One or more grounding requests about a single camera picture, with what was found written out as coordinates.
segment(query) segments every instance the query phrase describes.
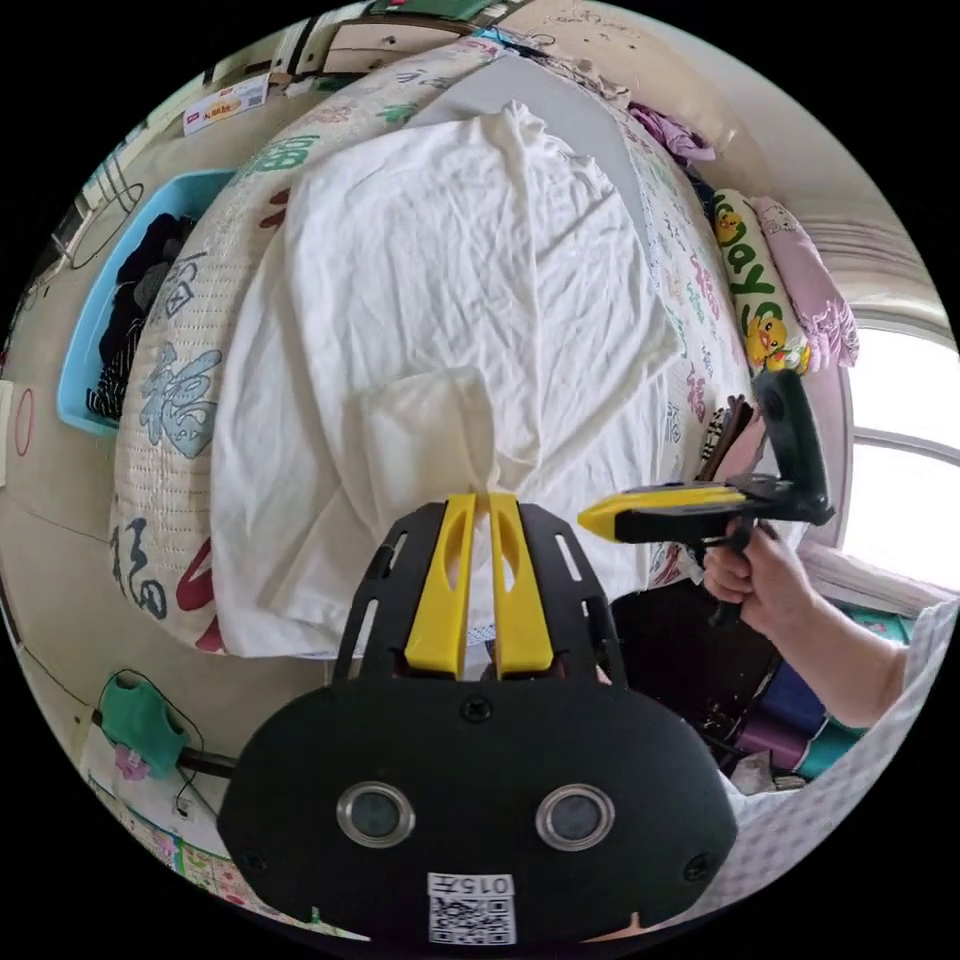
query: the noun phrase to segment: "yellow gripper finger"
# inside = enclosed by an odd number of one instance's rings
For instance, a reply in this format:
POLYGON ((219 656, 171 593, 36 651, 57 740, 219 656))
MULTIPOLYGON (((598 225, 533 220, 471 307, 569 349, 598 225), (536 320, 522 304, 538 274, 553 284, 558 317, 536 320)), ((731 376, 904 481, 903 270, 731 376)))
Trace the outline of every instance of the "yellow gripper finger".
POLYGON ((459 680, 467 644, 475 494, 447 500, 420 605, 407 639, 407 665, 459 680))
POLYGON ((553 664, 553 644, 523 533, 520 508, 513 495, 490 494, 490 533, 497 677, 543 673, 553 664), (505 562, 513 574, 510 589, 507 589, 505 562))

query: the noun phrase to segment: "window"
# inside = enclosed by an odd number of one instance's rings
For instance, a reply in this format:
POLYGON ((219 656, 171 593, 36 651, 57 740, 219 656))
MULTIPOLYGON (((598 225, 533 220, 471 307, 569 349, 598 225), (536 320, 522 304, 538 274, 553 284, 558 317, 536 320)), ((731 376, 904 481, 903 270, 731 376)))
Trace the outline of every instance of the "window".
POLYGON ((841 548, 960 591, 960 357, 949 334, 860 318, 841 548))

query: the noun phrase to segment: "black screw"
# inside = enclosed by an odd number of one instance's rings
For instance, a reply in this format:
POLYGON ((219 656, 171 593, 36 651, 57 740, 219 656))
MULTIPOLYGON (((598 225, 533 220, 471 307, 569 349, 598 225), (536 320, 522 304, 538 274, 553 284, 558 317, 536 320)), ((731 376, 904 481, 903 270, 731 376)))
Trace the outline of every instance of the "black screw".
POLYGON ((267 865, 263 862, 263 857, 259 853, 244 853, 241 855, 241 860, 248 870, 253 870, 256 873, 261 873, 267 869, 267 865))
POLYGON ((468 723, 483 723, 493 715, 493 707, 486 697, 467 697, 460 713, 468 723))
POLYGON ((683 879, 688 883, 699 883, 713 869, 713 857, 709 853, 698 853, 684 868, 683 879))

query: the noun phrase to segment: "person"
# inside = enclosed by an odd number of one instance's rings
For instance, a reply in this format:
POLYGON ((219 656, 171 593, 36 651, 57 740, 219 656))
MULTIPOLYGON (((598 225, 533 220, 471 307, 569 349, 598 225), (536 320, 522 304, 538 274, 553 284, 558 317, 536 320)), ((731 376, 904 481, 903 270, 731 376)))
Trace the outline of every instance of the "person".
MULTIPOLYGON (((733 533, 732 525, 728 534, 733 533)), ((799 863, 856 806, 897 752, 923 707, 957 622, 960 599, 923 610, 908 647, 848 619, 811 586, 796 553, 766 524, 744 553, 708 550, 704 586, 740 603, 741 618, 764 634, 840 723, 862 738, 799 790, 744 796, 720 774, 739 828, 730 855, 703 896, 656 927, 642 918, 600 937, 664 930, 731 906, 799 863)))
POLYGON ((903 692, 907 648, 821 597, 772 527, 758 526, 743 555, 730 547, 708 550, 704 585, 718 600, 742 604, 744 623, 777 648, 845 726, 872 727, 903 692))

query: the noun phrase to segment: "blue plastic basket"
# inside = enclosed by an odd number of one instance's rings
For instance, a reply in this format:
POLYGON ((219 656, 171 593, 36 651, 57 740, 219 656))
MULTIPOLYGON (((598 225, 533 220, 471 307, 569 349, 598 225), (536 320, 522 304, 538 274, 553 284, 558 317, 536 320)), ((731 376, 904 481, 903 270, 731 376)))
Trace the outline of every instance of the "blue plastic basket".
POLYGON ((63 361, 57 388, 57 416, 64 423, 100 437, 116 435, 116 423, 87 409, 87 390, 96 390, 100 381, 103 369, 100 338, 110 322, 117 272, 143 242, 147 228, 160 214, 199 220, 235 172, 201 170, 176 177, 140 207, 123 231, 87 295, 63 361))

